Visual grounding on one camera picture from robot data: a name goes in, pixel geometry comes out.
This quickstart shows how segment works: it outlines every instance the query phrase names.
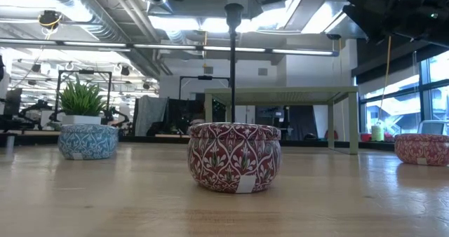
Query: potted plant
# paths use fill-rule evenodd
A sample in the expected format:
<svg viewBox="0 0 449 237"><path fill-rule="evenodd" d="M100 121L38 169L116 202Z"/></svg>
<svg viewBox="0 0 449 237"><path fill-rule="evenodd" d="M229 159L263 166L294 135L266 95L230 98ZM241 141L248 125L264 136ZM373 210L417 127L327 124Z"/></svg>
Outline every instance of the potted plant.
<svg viewBox="0 0 449 237"><path fill-rule="evenodd" d="M68 82L61 94L61 107L66 113L62 120L58 147L61 154L70 160L93 160L109 158L115 153L119 141L119 130L100 125L100 112L105 108L100 88Z"/></svg>

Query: desk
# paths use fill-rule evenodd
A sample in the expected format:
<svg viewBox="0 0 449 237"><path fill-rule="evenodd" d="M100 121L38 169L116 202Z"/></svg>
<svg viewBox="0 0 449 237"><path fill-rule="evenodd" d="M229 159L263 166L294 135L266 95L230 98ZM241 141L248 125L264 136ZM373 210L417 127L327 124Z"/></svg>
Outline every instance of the desk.
<svg viewBox="0 0 449 237"><path fill-rule="evenodd" d="M237 88L236 105L327 105L328 106L328 146L334 149L334 105L349 99L349 153L358 151L358 105L356 86L341 87L276 87ZM231 120L231 89L206 89L206 122L212 122L212 99L226 105L226 119Z"/></svg>

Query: white pot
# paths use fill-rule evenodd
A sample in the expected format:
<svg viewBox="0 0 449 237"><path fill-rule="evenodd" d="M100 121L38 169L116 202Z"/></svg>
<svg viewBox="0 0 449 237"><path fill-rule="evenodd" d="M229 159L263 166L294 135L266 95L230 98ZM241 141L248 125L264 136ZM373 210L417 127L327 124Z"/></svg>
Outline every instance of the white pot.
<svg viewBox="0 0 449 237"><path fill-rule="evenodd" d="M63 125L70 124L101 124L101 117L99 116L82 116L82 115L67 115L62 117Z"/></svg>

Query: ceiling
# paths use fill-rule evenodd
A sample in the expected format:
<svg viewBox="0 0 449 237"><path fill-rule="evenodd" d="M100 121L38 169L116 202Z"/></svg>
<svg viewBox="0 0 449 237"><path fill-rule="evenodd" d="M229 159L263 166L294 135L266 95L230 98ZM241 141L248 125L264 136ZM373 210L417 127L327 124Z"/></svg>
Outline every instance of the ceiling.
<svg viewBox="0 0 449 237"><path fill-rule="evenodd" d="M282 0L281 3L285 8L264 12L262 10L264 0L185 0L182 3L168 0L167 4L162 6L151 4L148 0L74 0L72 6L64 5L64 1L61 0L0 0L0 38L45 39L49 30L37 22L37 17L44 10L54 10L62 12L64 18L57 31L48 37L52 40L190 45L207 43L211 46L229 46L223 6L233 1L238 1L246 7L241 28L237 29L240 31L237 46L318 50L333 49L333 42L320 33L336 20L343 5L346 4L346 0ZM172 13L165 10L167 5L173 9ZM97 17L97 20L89 22L91 17ZM92 30L96 25L103 23L108 24L108 31L112 29L113 36L99 36ZM207 32L199 31L199 28L206 29ZM329 29L328 33L340 34L343 38L365 36L348 17L342 17L341 22ZM173 34L180 35L181 41L173 38ZM113 81L116 81L113 84L113 95L118 99L132 99L143 93L157 95L159 87L156 80L163 75L179 73L178 70L172 72L164 60L179 59L186 62L229 59L229 53L213 51L206 53L163 50L156 53L148 50L137 52L132 50L127 53L79 49L81 50L44 48L40 51L26 46L21 48L4 46L0 51L14 57L11 87L16 86L27 75L27 78L43 80L38 80L37 85L33 87L28 85L27 80L23 80L17 86L55 89L57 70L71 64L75 69L112 72ZM282 57L264 53L237 54L238 60L270 61L272 65L277 65ZM46 64L46 67L50 68L47 70L48 74L29 73L34 61ZM130 66L131 73L128 78L120 75L121 65ZM107 86L106 83L102 83L104 79L97 74L82 78L95 80L103 88ZM149 90L142 89L144 81L153 82ZM126 92L129 92L129 98L126 98ZM41 94L33 93L30 89L28 96L33 100L41 97Z"/></svg>

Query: glass wall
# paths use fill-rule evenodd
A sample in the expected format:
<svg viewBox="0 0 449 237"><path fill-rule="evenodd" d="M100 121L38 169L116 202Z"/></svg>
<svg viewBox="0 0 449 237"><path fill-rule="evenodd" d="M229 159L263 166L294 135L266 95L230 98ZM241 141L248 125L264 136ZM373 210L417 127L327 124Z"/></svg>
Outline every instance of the glass wall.
<svg viewBox="0 0 449 237"><path fill-rule="evenodd" d="M427 121L443 128L432 133L449 135L449 51L415 63L413 69L412 75L404 72L385 91L378 88L361 93L362 133L370 134L373 125L381 124L388 141L387 138L404 133L425 133L424 125L420 130L420 123Z"/></svg>

